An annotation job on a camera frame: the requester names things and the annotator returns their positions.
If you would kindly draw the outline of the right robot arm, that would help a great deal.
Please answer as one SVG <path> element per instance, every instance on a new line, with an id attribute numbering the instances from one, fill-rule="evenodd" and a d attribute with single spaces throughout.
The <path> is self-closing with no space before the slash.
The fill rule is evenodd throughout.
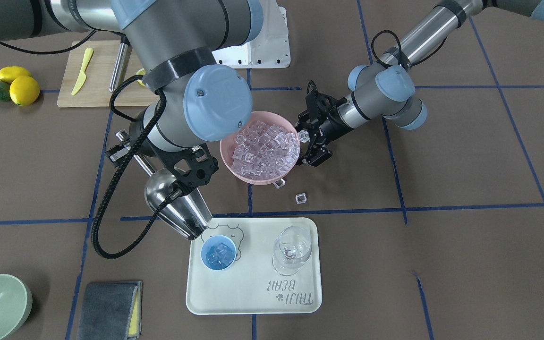
<path id="1" fill-rule="evenodd" d="M 142 151 L 172 156 L 236 133 L 252 111 L 249 86 L 213 51 L 259 35 L 258 0 L 0 0 L 0 42 L 65 32 L 123 33 L 166 107 Z"/>

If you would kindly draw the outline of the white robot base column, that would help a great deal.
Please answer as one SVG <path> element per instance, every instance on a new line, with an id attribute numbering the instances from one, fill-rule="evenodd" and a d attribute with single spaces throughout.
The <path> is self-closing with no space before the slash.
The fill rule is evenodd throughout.
<path id="1" fill-rule="evenodd" d="M 276 0 L 262 0 L 263 28 L 252 41 L 213 52 L 218 64 L 234 69 L 274 69 L 291 65 L 289 28 L 284 7 Z"/>

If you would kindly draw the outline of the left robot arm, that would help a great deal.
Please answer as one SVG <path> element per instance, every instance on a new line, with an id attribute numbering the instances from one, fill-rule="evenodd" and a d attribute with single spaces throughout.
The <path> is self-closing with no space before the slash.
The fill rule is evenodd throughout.
<path id="1" fill-rule="evenodd" d="M 307 109 L 298 115 L 295 125 L 297 132 L 308 133 L 309 144 L 297 164 L 319 166 L 333 155 L 330 142 L 377 117 L 405 130 L 421 127 L 428 110 L 415 96 L 409 71 L 433 56 L 468 18 L 488 7 L 544 21 L 544 0 L 441 0 L 406 36 L 394 35 L 395 45 L 382 56 L 372 51 L 372 64 L 350 72 L 350 94 L 335 99 L 309 82 Z"/>

